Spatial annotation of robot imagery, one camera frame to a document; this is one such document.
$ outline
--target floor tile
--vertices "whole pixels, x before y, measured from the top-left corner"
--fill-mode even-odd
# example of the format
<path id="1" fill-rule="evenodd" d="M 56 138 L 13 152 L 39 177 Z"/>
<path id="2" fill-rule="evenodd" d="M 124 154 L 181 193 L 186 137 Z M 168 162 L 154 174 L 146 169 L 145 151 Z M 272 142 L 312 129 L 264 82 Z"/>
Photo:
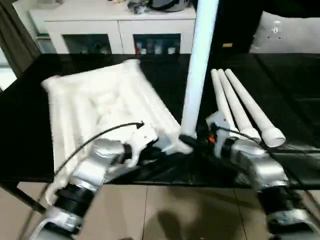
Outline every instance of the floor tile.
<path id="1" fill-rule="evenodd" d="M 232 189 L 148 186 L 143 240 L 245 240 Z"/>
<path id="2" fill-rule="evenodd" d="M 268 240 L 266 215 L 251 189 L 235 189 L 247 240 Z"/>
<path id="3" fill-rule="evenodd" d="M 26 183 L 22 188 L 30 196 L 36 197 L 42 186 L 40 183 Z M 16 240 L 30 210 L 20 200 L 0 188 L 0 239 Z M 30 226 L 34 226 L 40 217 L 41 215 L 36 212 Z"/>
<path id="4" fill-rule="evenodd" d="M 39 183 L 18 186 L 34 199 L 43 187 Z M 141 240 L 144 226 L 147 187 L 105 185 L 88 211 L 77 240 L 130 238 Z M 0 189 L 0 240 L 15 240 L 30 211 L 20 200 Z M 40 214 L 31 222 L 34 227 Z"/>
<path id="5" fill-rule="evenodd" d="M 141 240 L 146 186 L 105 185 L 94 200 L 79 240 Z"/>

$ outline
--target black table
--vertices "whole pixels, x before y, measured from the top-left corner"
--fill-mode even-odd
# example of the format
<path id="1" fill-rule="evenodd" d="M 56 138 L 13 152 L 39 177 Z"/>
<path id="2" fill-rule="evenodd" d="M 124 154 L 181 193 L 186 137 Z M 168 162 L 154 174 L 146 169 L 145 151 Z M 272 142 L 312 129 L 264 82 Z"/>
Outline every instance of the black table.
<path id="1" fill-rule="evenodd" d="M 48 97 L 40 83 L 54 75 L 69 75 L 140 58 L 141 69 L 167 108 L 180 123 L 188 75 L 189 55 L 41 55 L 0 95 L 0 181 L 51 182 L 53 147 Z M 273 149 L 298 189 L 320 189 L 320 82 L 316 54 L 242 54 L 209 63 L 209 69 L 231 68 L 272 122 L 287 138 Z M 217 110 L 210 73 L 206 75 L 199 122 Z M 235 172 L 213 159 L 175 153 L 112 183 L 141 185 L 248 187 Z"/>

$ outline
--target orange light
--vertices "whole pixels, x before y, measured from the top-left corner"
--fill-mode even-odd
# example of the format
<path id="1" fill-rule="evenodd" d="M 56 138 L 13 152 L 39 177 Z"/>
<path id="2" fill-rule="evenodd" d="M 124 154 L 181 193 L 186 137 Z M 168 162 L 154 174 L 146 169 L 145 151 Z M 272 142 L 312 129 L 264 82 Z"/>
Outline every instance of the orange light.
<path id="1" fill-rule="evenodd" d="M 212 135 L 208 137 L 208 140 L 209 140 L 209 142 L 211 142 L 211 143 L 215 143 L 215 142 L 216 142 L 214 136 L 212 136 Z"/>

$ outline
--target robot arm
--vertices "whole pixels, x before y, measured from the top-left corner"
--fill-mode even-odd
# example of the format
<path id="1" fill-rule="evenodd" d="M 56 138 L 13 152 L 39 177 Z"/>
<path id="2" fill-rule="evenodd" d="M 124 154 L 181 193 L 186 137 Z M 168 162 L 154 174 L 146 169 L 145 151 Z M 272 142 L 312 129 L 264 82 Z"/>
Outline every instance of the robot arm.
<path id="1" fill-rule="evenodd" d="M 84 224 L 85 215 L 100 187 L 113 178 L 132 171 L 141 151 L 158 138 L 148 125 L 140 127 L 128 141 L 100 138 L 70 176 L 67 185 L 56 192 L 50 206 L 29 240 L 72 240 Z"/>
<path id="2" fill-rule="evenodd" d="M 247 176 L 266 215 L 269 232 L 283 240 L 320 239 L 319 226 L 299 194 L 290 189 L 283 167 L 253 140 L 229 137 L 229 126 L 221 113 L 210 116 L 207 124 L 203 139 L 198 139 L 200 151 L 213 153 L 222 164 Z M 180 139 L 200 147 L 188 136 Z"/>

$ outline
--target table leg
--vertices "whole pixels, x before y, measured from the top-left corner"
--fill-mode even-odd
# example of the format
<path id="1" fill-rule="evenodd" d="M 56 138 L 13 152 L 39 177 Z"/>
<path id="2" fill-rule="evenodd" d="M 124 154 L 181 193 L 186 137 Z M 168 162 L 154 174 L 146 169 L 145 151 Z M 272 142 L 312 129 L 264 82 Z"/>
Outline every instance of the table leg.
<path id="1" fill-rule="evenodd" d="M 24 204 L 28 205 L 30 208 L 35 211 L 43 214 L 46 211 L 46 208 L 40 203 L 35 201 L 32 197 L 26 194 L 24 191 L 18 188 L 19 182 L 0 182 L 0 188 L 3 188 L 8 193 L 22 201 Z"/>

